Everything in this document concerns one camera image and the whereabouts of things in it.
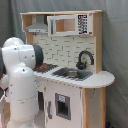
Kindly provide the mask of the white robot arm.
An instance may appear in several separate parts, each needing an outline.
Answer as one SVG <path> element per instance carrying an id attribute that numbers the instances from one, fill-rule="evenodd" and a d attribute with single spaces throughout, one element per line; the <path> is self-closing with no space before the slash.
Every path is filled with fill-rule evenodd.
<path id="1" fill-rule="evenodd" d="M 34 68 L 43 63 L 39 45 L 9 38 L 0 48 L 0 79 L 9 89 L 10 121 L 7 128 L 38 128 L 34 118 L 39 112 Z"/>

